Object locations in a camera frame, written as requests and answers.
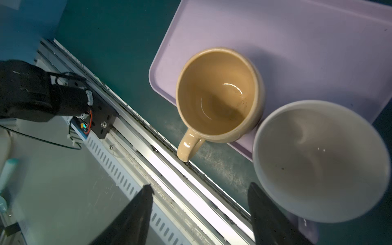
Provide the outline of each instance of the mug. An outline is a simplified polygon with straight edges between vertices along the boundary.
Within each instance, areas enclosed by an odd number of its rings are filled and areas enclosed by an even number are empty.
[[[177,81],[176,103],[188,130],[177,156],[187,162],[205,140],[228,143],[256,126],[265,100],[263,80],[238,52],[216,47],[194,55]]]
[[[253,164],[267,194],[307,220],[335,223],[370,210],[390,179],[380,135],[357,113],[330,102],[297,101],[260,125]]]

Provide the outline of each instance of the mug rim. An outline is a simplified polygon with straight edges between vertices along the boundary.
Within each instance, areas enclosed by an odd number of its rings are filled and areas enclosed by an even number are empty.
[[[369,129],[371,130],[372,134],[377,136],[380,141],[381,141],[381,147],[382,147],[382,151],[386,154],[387,159],[388,159],[388,166],[387,166],[387,171],[388,171],[388,179],[390,180],[390,176],[391,176],[391,157],[388,153],[388,149],[387,146],[385,145],[385,142],[383,141],[382,137],[380,136],[380,134],[376,131],[376,129],[372,126],[371,123],[369,123],[367,120],[365,120],[361,115],[359,115],[358,113],[356,113],[355,111],[350,110],[349,108],[336,104],[336,103],[332,103],[332,102],[328,102],[328,101],[323,101],[323,100],[300,100],[300,101],[296,101],[296,102],[291,102],[288,103],[284,106],[279,107],[278,109],[274,110],[271,114],[269,114],[260,124],[259,128],[257,129],[256,135],[255,135],[255,140],[253,143],[253,147],[252,147],[252,161],[253,161],[253,166],[257,175],[257,178],[259,179],[261,185],[263,186],[263,189],[266,191],[266,193],[268,194],[268,196],[273,199],[277,204],[279,204],[280,206],[282,206],[285,210],[301,217],[307,220],[311,220],[311,221],[316,221],[316,222],[323,222],[323,223],[336,223],[336,222],[344,222],[344,221],[348,221],[348,220],[352,220],[355,219],[363,214],[365,214],[366,212],[368,212],[369,210],[371,210],[379,201],[380,199],[384,196],[385,192],[387,191],[388,185],[386,185],[384,187],[383,190],[383,194],[381,196],[379,196],[377,199],[373,200],[373,204],[370,205],[369,207],[367,207],[366,211],[363,213],[357,213],[356,215],[351,216],[350,218],[344,218],[344,219],[337,219],[336,217],[333,217],[332,219],[322,219],[320,217],[318,218],[314,218],[311,216],[307,216],[301,213],[296,212],[296,210],[293,210],[292,208],[290,208],[290,205],[287,203],[284,203],[282,200],[276,198],[276,196],[274,195],[274,191],[271,191],[269,189],[269,185],[265,184],[265,181],[263,179],[263,177],[261,176],[260,172],[264,172],[263,168],[261,167],[260,164],[260,159],[259,156],[257,154],[258,151],[258,145],[260,144],[260,134],[263,131],[263,129],[265,128],[265,126],[273,119],[275,118],[277,115],[279,115],[282,111],[285,111],[289,108],[298,106],[298,105],[303,105],[303,104],[311,104],[311,105],[327,105],[330,107],[334,107],[336,109],[339,109],[341,111],[344,111],[346,113],[349,113],[351,116],[353,116],[354,118],[356,118],[357,120],[361,121],[362,123],[366,124],[369,126]]]
[[[222,53],[231,54],[231,55],[239,58],[248,67],[248,69],[252,75],[252,80],[253,80],[253,84],[254,84],[254,99],[253,99],[252,107],[250,108],[249,113],[244,118],[244,120],[242,120],[242,122],[240,124],[238,124],[235,128],[233,128],[229,132],[226,132],[223,134],[205,134],[205,133],[200,132],[199,130],[196,130],[191,125],[189,125],[188,121],[184,118],[184,116],[181,112],[181,107],[178,103],[178,91],[179,91],[179,86],[180,86],[183,74],[187,70],[187,68],[190,66],[190,64],[202,55],[209,54],[209,53],[215,53],[215,52],[222,52]],[[197,134],[199,134],[201,137],[203,137],[206,140],[224,140],[226,138],[230,138],[233,135],[235,135],[237,133],[237,131],[242,129],[246,125],[246,123],[251,121],[251,119],[257,114],[258,104],[261,100],[259,81],[263,82],[263,79],[262,79],[261,75],[257,72],[255,66],[252,64],[252,62],[250,60],[248,60],[245,56],[241,55],[237,51],[235,51],[233,49],[225,48],[225,47],[213,47],[213,48],[208,48],[208,49],[202,50],[202,51],[196,53],[195,55],[193,55],[185,63],[185,65],[184,65],[183,69],[181,70],[181,73],[178,77],[178,80],[177,80],[176,105],[177,105],[177,109],[180,114],[180,117],[188,128],[192,129],[193,131],[195,131]]]

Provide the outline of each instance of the mug handle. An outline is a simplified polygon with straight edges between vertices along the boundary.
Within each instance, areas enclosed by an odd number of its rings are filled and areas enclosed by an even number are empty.
[[[180,145],[178,146],[178,158],[183,162],[187,162],[196,154],[204,141],[205,139],[202,138],[199,134],[197,134],[192,129],[188,129],[184,137],[182,137]]]

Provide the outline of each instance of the white bowl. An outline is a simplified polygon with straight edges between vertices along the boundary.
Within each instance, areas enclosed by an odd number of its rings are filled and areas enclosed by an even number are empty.
[[[268,195],[308,220],[335,223],[370,210],[390,179],[380,135],[355,112],[325,101],[282,106],[260,125],[256,174]]]

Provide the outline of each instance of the beige ceramic mug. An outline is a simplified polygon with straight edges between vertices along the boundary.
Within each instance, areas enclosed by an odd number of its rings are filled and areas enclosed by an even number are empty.
[[[228,143],[260,120],[263,80],[252,63],[234,50],[217,47],[194,55],[178,78],[176,102],[188,131],[177,156],[187,162],[205,140]]]

